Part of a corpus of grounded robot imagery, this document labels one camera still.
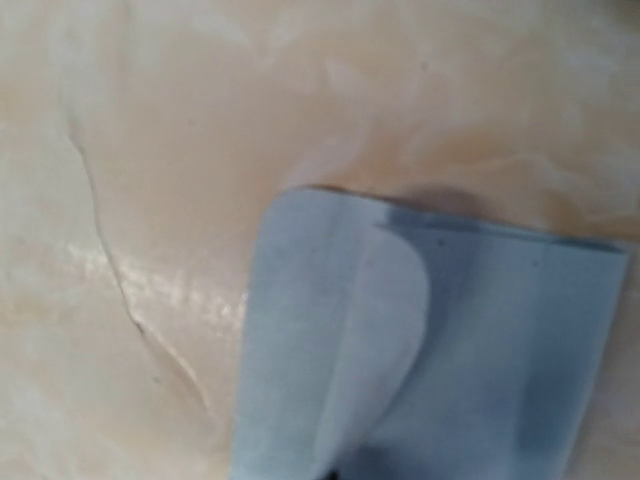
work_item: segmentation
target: gray paper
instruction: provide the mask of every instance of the gray paper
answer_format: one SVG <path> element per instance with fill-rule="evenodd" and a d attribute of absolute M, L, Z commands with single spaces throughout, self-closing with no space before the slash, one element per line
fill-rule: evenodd
<path fill-rule="evenodd" d="M 257 243 L 232 480 L 559 478 L 626 262 L 608 243 L 281 196 Z"/>

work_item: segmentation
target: floor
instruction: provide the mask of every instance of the floor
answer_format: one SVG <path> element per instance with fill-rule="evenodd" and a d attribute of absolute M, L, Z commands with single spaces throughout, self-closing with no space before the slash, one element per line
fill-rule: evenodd
<path fill-rule="evenodd" d="M 308 184 L 640 241 L 640 2 L 1 0 L 0 477 L 226 478 Z M 640 267 L 567 478 L 640 474 L 639 316 Z"/>

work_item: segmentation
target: beige surface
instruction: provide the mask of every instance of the beige surface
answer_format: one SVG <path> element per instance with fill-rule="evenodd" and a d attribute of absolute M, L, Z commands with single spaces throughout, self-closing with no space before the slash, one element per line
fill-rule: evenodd
<path fill-rule="evenodd" d="M 640 241 L 639 6 L 0 1 L 0 477 L 226 477 L 286 187 Z M 632 277 L 571 478 L 640 475 Z"/>

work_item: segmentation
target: crack in surface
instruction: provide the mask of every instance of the crack in surface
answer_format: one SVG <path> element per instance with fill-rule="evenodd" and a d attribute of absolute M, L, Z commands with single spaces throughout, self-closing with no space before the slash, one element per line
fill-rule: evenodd
<path fill-rule="evenodd" d="M 133 325 L 136 327 L 143 342 L 145 343 L 147 348 L 149 348 L 152 354 L 154 349 L 151 341 L 153 340 L 160 347 L 161 351 L 164 352 L 164 354 L 166 354 L 169 359 L 171 359 L 175 363 L 179 371 L 182 372 L 182 374 L 187 378 L 188 382 L 192 385 L 193 389 L 200 399 L 200 402 L 204 406 L 207 415 L 213 417 L 212 405 L 209 400 L 209 396 L 206 394 L 206 391 L 202 386 L 200 380 L 198 379 L 195 370 L 191 367 L 189 362 L 187 362 L 187 360 L 178 353 L 178 351 L 164 338 L 162 334 L 160 334 L 160 332 L 149 325 L 148 322 L 145 322 L 144 319 L 137 317 L 133 313 L 131 302 L 125 291 L 123 278 L 118 268 L 115 255 L 113 254 L 113 251 L 111 250 L 111 247 L 109 246 L 106 235 L 104 233 L 94 172 L 87 158 L 86 148 L 84 142 L 81 139 L 80 128 L 78 126 L 77 119 L 75 118 L 75 115 L 69 111 L 68 108 L 66 111 L 65 120 L 67 125 L 67 139 L 80 157 L 80 162 L 87 178 L 91 207 L 93 211 L 93 224 L 98 242 L 107 260 L 109 270 L 111 271 L 111 274 L 113 275 L 113 278 L 115 280 L 116 288 L 118 289 L 118 294 L 122 300 L 122 306 L 125 310 L 125 314 L 129 318 L 131 323 L 133 323 Z"/>

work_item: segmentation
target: marble tile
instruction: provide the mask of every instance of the marble tile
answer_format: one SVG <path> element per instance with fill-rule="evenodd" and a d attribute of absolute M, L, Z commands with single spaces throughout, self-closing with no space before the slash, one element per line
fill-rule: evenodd
<path fill-rule="evenodd" d="M 285 188 L 640 241 L 639 2 L 3 0 L 0 26 L 2 478 L 226 478 Z M 634 268 L 568 478 L 640 474 L 639 314 Z"/>

